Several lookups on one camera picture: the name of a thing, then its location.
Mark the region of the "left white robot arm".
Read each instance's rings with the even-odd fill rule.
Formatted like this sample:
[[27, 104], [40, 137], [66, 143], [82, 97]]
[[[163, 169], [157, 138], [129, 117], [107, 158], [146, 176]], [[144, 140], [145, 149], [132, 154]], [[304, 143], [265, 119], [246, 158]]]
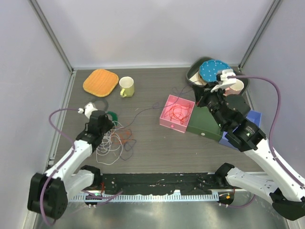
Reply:
[[35, 173], [31, 178], [27, 208], [54, 220], [65, 212], [68, 201], [85, 188], [97, 190], [102, 183], [101, 172], [93, 166], [79, 165], [101, 144], [104, 135], [114, 124], [101, 110], [86, 109], [89, 121], [85, 129], [71, 141], [69, 151], [44, 173]]

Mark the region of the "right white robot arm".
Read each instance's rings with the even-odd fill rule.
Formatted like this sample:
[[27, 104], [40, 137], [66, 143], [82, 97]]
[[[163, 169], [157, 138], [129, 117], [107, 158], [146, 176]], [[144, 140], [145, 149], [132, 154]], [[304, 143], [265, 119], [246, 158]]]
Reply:
[[270, 145], [266, 134], [246, 116], [250, 106], [241, 95], [225, 96], [207, 85], [192, 85], [198, 107], [207, 107], [229, 143], [255, 161], [271, 181], [241, 171], [229, 163], [216, 171], [220, 188], [229, 185], [245, 189], [269, 202], [282, 217], [294, 221], [305, 215], [305, 188], [302, 177]]

